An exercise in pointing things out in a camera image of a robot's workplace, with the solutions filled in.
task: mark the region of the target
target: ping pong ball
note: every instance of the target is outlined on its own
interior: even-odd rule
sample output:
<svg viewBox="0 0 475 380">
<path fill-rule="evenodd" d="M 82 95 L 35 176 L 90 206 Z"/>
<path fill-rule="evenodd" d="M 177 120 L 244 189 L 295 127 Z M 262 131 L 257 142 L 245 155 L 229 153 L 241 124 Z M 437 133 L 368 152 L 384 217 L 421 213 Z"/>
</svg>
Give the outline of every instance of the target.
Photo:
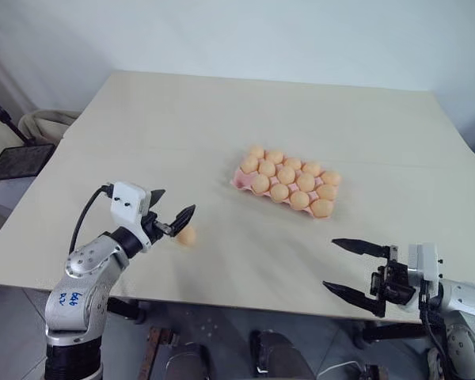
<svg viewBox="0 0 475 380">
<path fill-rule="evenodd" d="M 294 192 L 291 195 L 291 207 L 294 210 L 302 210 L 310 204 L 310 197 L 305 192 Z"/>
<path fill-rule="evenodd" d="M 311 174 L 312 176 L 314 177 L 318 177 L 320 176 L 320 173 L 321 173 L 321 167 L 320 165 L 315 162 L 315 161 L 312 161 L 312 162 L 307 162 L 306 164 L 304 164 L 304 166 L 302 167 L 302 171 L 304 173 L 309 173 Z"/>
<path fill-rule="evenodd" d="M 285 166 L 290 166 L 293 170 L 301 169 L 301 160 L 296 157 L 290 157 L 283 163 Z"/>
<path fill-rule="evenodd" d="M 249 155 L 257 158 L 264 158 L 264 148 L 260 145 L 254 145 L 250 148 Z"/>
<path fill-rule="evenodd" d="M 278 172 L 278 181 L 282 184 L 291 184 L 295 180 L 295 171 L 290 166 L 284 166 Z"/>
<path fill-rule="evenodd" d="M 275 202 L 281 202 L 288 197 L 288 187 L 284 184 L 275 184 L 271 188 L 271 199 Z"/>
<path fill-rule="evenodd" d="M 269 178 L 264 174 L 259 174 L 252 181 L 252 190 L 256 194 L 262 194 L 269 189 Z"/>
<path fill-rule="evenodd" d="M 258 167 L 259 159 L 252 155 L 249 155 L 247 158 L 245 158 L 240 166 L 244 174 L 250 174 L 251 172 L 256 171 Z"/>
<path fill-rule="evenodd" d="M 280 150 L 270 150 L 269 152 L 266 152 L 266 160 L 276 165 L 281 164 L 283 161 L 283 152 Z"/>
<path fill-rule="evenodd" d="M 323 200 L 335 200 L 338 193 L 337 187 L 331 184 L 321 184 L 315 191 Z"/>
<path fill-rule="evenodd" d="M 321 178 L 325 184 L 332 184 L 334 186 L 337 186 L 341 182 L 341 175 L 332 170 L 323 172 L 323 174 L 321 175 Z"/>
<path fill-rule="evenodd" d="M 334 203 L 330 200 L 318 199 L 311 204 L 310 208 L 315 218 L 327 218 L 333 212 Z"/>
<path fill-rule="evenodd" d="M 311 192 L 315 187 L 315 178 L 309 173 L 303 173 L 295 183 L 302 192 Z"/>
<path fill-rule="evenodd" d="M 192 226 L 186 226 L 176 236 L 177 242 L 186 245 L 187 247 L 193 247 L 196 244 L 197 234 Z"/>
<path fill-rule="evenodd" d="M 259 173 L 273 177 L 276 174 L 276 166 L 270 161 L 262 161 L 259 165 Z"/>
</svg>

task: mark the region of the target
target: pink egg tray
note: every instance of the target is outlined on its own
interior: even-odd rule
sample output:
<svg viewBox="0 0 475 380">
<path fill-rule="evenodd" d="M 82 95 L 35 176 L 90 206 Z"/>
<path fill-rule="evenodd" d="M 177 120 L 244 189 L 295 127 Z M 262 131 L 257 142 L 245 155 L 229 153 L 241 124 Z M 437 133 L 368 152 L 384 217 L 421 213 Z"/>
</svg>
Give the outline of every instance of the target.
<svg viewBox="0 0 475 380">
<path fill-rule="evenodd" d="M 261 162 L 265 161 L 265 159 L 261 158 L 259 159 L 259 164 Z M 275 165 L 276 167 L 276 173 L 278 173 L 282 168 L 283 168 L 283 163 L 282 164 L 278 164 L 278 165 Z M 302 174 L 302 170 L 295 170 L 295 178 L 297 179 L 299 177 L 299 175 Z M 246 174 L 246 173 L 243 173 L 243 171 L 241 170 L 241 168 L 237 168 L 237 170 L 234 172 L 234 178 L 232 179 L 232 181 L 230 182 L 235 188 L 239 189 L 239 190 L 248 190 L 248 191 L 251 191 L 255 196 L 267 196 L 268 198 L 271 198 L 271 193 L 269 192 L 269 190 L 267 190 L 266 192 L 263 192 L 262 194 L 256 194 L 253 190 L 252 190 L 252 182 L 253 182 L 253 178 L 255 178 L 257 175 L 259 175 L 259 173 L 257 171 L 254 171 L 254 172 L 251 172 L 249 174 Z M 270 181 L 271 181 L 271 187 L 275 184 L 278 184 L 279 183 L 279 180 L 278 180 L 278 177 L 275 175 L 273 177 L 270 177 L 269 178 Z M 321 177 L 315 177 L 315 187 L 313 189 L 313 191 L 311 192 L 306 192 L 306 194 L 308 194 L 308 197 L 310 198 L 310 203 L 308 205 L 308 207 L 305 207 L 301 210 L 295 210 L 295 211 L 305 211 L 307 212 L 308 214 L 310 214 L 311 216 L 315 217 L 314 213 L 312 212 L 311 208 L 310 208 L 310 205 L 312 202 L 314 202 L 315 200 L 319 200 L 320 199 L 320 196 L 318 196 L 317 192 L 315 191 L 315 189 L 320 186 L 321 184 L 324 184 L 324 181 L 321 179 Z M 290 190 L 290 194 L 292 194 L 293 192 L 299 190 L 299 186 L 294 182 L 292 184 L 288 184 L 287 187 L 289 188 Z M 275 203 L 287 203 L 287 204 L 291 204 L 290 202 L 290 196 L 287 197 L 285 200 L 281 201 L 281 202 L 275 202 Z"/>
</svg>

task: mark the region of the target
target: white table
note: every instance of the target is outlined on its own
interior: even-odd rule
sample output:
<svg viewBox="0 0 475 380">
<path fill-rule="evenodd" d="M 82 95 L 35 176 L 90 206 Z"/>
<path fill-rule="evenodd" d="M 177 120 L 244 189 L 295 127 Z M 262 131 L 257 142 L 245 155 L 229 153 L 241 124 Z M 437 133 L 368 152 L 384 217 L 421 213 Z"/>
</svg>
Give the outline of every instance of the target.
<svg viewBox="0 0 475 380">
<path fill-rule="evenodd" d="M 232 188 L 252 143 L 341 172 L 332 218 Z M 165 188 L 162 221 L 195 203 L 199 241 L 186 249 L 162 239 L 112 295 L 371 318 L 321 281 L 367 292 L 383 260 L 332 238 L 397 244 L 403 261 L 408 243 L 434 241 L 446 277 L 475 281 L 475 155 L 430 93 L 116 73 L 0 232 L 0 283 L 53 288 L 83 205 L 117 180 Z M 112 229 L 102 197 L 78 243 Z M 390 305 L 386 319 L 417 315 Z"/>
</svg>

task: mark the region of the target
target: white power cord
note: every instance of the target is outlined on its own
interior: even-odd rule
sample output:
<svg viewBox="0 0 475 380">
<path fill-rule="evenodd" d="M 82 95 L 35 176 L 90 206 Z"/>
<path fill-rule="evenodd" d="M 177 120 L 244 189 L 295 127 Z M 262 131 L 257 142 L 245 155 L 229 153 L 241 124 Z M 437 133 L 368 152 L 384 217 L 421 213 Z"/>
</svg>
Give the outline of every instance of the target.
<svg viewBox="0 0 475 380">
<path fill-rule="evenodd" d="M 341 363 L 341 364 L 336 364 L 334 366 L 330 366 L 329 368 L 325 368 L 322 372 L 320 372 L 318 375 L 317 375 L 317 380 L 319 377 L 321 377 L 324 373 L 326 372 L 329 372 L 330 370 L 333 370 L 335 368 L 338 368 L 338 367 L 342 367 L 342 366 L 347 366 L 348 364 L 355 364 L 357 367 L 359 367 L 360 371 L 362 372 L 363 371 L 363 368 L 361 367 L 361 365 L 356 362 L 355 360 L 351 360 L 349 362 L 345 362 L 345 363 Z"/>
</svg>

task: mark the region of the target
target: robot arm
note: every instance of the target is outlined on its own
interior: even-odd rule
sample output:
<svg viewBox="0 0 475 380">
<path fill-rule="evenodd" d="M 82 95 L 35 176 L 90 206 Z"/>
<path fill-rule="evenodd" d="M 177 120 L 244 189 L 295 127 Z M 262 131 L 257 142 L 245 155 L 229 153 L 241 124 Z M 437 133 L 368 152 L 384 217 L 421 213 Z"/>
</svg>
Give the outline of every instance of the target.
<svg viewBox="0 0 475 380">
<path fill-rule="evenodd" d="M 387 260 L 371 277 L 368 298 L 363 292 L 344 285 L 324 285 L 344 301 L 384 317 L 386 302 L 410 310 L 417 305 L 426 333 L 437 346 L 440 356 L 449 359 L 444 366 L 447 379 L 475 379 L 475 284 L 443 279 L 439 274 L 436 247 L 432 243 L 410 245 L 408 265 L 397 262 L 397 247 L 380 246 L 367 241 L 335 239 L 338 246 L 358 254 Z M 431 325 L 446 333 L 441 344 Z"/>
<path fill-rule="evenodd" d="M 150 211 L 163 190 L 147 192 L 124 182 L 111 186 L 117 230 L 71 252 L 47 300 L 46 380 L 102 378 L 100 346 L 109 292 L 135 254 L 146 252 L 164 234 L 176 236 L 195 210 L 195 205 L 185 208 L 166 225 Z"/>
</svg>

